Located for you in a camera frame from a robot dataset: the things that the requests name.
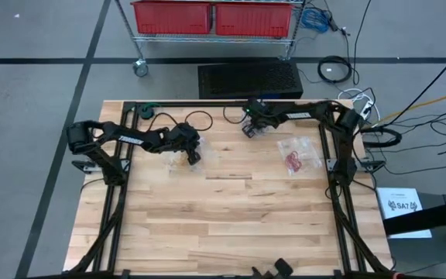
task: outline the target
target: caster wheel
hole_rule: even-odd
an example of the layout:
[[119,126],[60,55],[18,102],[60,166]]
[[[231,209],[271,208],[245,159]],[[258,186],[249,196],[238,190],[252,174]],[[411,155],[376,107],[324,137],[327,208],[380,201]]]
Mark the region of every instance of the caster wheel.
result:
[[137,61],[133,64],[133,72],[137,77],[142,78],[149,73],[149,68],[147,67],[146,62]]

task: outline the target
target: wooden tabletop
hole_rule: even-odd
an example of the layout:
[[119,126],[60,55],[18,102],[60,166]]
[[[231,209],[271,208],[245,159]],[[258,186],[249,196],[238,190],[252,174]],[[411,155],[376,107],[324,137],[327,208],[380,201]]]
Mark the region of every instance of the wooden tabletop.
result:
[[[99,121],[119,123],[122,106],[120,101],[106,101]],[[204,110],[214,119],[211,129],[200,132],[202,160],[195,167],[182,153],[134,149],[116,273],[130,269],[132,274],[246,275],[252,266],[272,269],[280,257],[292,266],[294,275],[331,275],[341,269],[331,200],[324,195],[328,187],[324,163],[290,176],[276,143],[307,136],[322,158],[317,121],[289,121],[248,139],[240,125],[225,121],[222,107],[157,108],[156,112],[167,112],[182,122],[194,110]],[[242,110],[227,108],[226,115],[238,121]],[[210,120],[197,113],[188,122],[203,129]],[[141,121],[137,128],[146,130],[149,124],[150,120]],[[173,122],[160,116],[153,128],[164,126],[172,127]],[[110,142],[103,148],[111,155],[114,146]],[[355,148],[359,156],[364,155],[360,139]],[[330,150],[335,153],[331,140]],[[100,177],[87,175],[84,183]],[[359,172],[355,179],[372,185],[368,174]],[[374,192],[356,183],[351,192],[360,235],[390,268]],[[102,181],[82,191],[64,270],[78,263],[98,235],[105,196]],[[355,269],[352,241],[348,236],[347,240]]]

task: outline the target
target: red plastic crate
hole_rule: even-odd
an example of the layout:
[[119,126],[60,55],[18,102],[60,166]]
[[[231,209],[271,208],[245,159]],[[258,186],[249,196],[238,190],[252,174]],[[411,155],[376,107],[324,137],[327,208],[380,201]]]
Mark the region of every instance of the red plastic crate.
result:
[[216,4],[216,33],[285,37],[291,14],[288,4]]
[[141,34],[208,34],[211,29],[209,3],[140,1],[131,4]]

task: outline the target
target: white cable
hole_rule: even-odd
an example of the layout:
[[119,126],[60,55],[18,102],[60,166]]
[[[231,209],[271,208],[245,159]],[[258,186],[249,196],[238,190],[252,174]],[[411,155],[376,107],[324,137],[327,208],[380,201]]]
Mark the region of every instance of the white cable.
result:
[[[356,103],[357,101],[361,101],[362,99],[367,99],[369,102],[372,102],[371,97],[369,97],[368,95],[363,93],[363,90],[359,89],[359,88],[349,88],[349,89],[345,89],[340,91],[340,93],[338,93],[337,98],[340,99],[341,95],[344,94],[345,92],[350,92],[350,91],[356,91],[358,92],[358,94],[351,96],[349,99],[351,99],[354,103]],[[373,105],[373,107],[376,110],[376,116],[378,116],[378,122],[379,120],[381,120],[381,116],[379,114],[379,110],[378,107],[376,106],[376,104]]]

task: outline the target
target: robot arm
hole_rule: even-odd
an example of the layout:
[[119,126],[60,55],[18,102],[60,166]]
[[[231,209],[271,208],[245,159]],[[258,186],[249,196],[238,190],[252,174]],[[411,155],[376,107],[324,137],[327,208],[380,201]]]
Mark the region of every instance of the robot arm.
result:
[[[354,149],[354,133],[361,116],[337,101],[321,101],[297,105],[292,102],[266,104],[258,100],[248,100],[242,107],[250,117],[250,122],[242,128],[244,134],[252,138],[256,131],[280,124],[291,119],[316,119],[338,139],[338,159],[334,166],[334,178],[339,184],[349,185],[354,179],[357,167],[352,158]],[[333,121],[329,115],[338,112]]]
[[[92,131],[103,133],[94,141]],[[187,123],[178,123],[173,129],[161,128],[141,132],[113,122],[76,122],[67,128],[68,147],[72,154],[83,154],[101,167],[105,183],[121,185],[125,182],[125,171],[118,158],[110,157],[101,148],[108,141],[117,140],[142,147],[150,153],[185,151],[190,165],[196,164],[201,156],[195,151],[199,145],[199,134]]]

